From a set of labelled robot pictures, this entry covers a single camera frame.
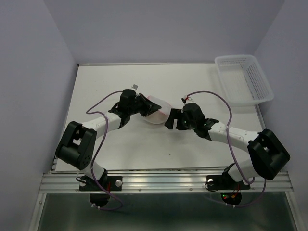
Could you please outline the white mesh laundry bag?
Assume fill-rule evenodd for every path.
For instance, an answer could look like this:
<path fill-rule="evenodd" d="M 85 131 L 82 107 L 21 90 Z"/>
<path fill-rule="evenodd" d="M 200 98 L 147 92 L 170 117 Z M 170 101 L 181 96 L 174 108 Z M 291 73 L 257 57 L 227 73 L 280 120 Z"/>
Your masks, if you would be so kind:
<path fill-rule="evenodd" d="M 151 96 L 149 95 L 147 97 L 148 100 L 150 100 L 151 102 L 161 106 L 161 109 L 159 109 L 158 111 L 152 113 L 151 115 L 147 116 L 147 117 L 143 117 L 143 119 L 146 122 L 149 122 L 151 124 L 155 124 L 155 125 L 159 125 L 159 124 L 164 124 L 170 115 L 170 111 L 172 108 L 172 105 L 170 105 L 168 102 L 161 100 L 157 97 Z"/>

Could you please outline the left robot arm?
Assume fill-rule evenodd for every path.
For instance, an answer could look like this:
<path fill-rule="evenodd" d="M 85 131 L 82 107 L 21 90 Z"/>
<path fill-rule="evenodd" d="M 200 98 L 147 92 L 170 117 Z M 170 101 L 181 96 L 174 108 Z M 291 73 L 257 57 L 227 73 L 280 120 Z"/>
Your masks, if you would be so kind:
<path fill-rule="evenodd" d="M 124 127 L 132 115 L 147 117 L 161 108 L 143 94 L 125 89 L 121 91 L 119 101 L 108 112 L 93 111 L 93 107 L 86 112 L 88 115 L 99 114 L 100 117 L 84 123 L 70 122 L 56 148 L 55 156 L 80 170 L 90 178 L 95 189 L 101 190 L 107 185 L 107 177 L 106 169 L 97 164 L 93 157 L 96 140 L 102 137 L 104 141 L 108 132 Z"/>

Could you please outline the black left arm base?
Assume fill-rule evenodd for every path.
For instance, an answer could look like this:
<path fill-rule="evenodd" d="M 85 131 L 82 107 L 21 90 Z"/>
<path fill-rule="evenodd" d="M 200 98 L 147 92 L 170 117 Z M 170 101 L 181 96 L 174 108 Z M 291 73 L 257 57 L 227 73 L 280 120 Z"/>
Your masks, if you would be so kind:
<path fill-rule="evenodd" d="M 76 177 L 76 180 L 79 183 L 79 190 L 81 192 L 102 192 L 99 185 L 88 176 Z M 102 178 L 99 179 L 98 182 L 105 190 L 109 192 L 122 191 L 122 176 L 102 176 Z"/>

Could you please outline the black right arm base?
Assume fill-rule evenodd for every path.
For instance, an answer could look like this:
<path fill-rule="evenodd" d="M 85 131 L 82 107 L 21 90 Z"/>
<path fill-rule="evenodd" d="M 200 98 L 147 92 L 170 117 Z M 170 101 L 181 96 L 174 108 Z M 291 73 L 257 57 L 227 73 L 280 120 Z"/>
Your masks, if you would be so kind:
<path fill-rule="evenodd" d="M 236 182 L 229 174 L 229 170 L 235 164 L 229 165 L 221 175 L 208 175 L 206 177 L 205 188 L 210 192 L 219 190 L 250 190 L 250 185 L 244 184 L 243 180 Z"/>

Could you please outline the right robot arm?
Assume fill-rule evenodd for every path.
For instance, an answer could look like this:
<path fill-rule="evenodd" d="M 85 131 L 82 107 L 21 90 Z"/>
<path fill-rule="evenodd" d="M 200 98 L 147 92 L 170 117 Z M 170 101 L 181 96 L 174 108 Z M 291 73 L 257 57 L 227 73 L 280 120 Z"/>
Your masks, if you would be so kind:
<path fill-rule="evenodd" d="M 225 143 L 249 154 L 248 160 L 233 162 L 221 175 L 214 176 L 212 186 L 232 188 L 244 179 L 258 176 L 273 180 L 290 160 L 289 153 L 271 130 L 255 132 L 229 127 L 205 117 L 196 103 L 186 103 L 181 109 L 172 108 L 165 127 L 192 130 L 200 138 Z"/>

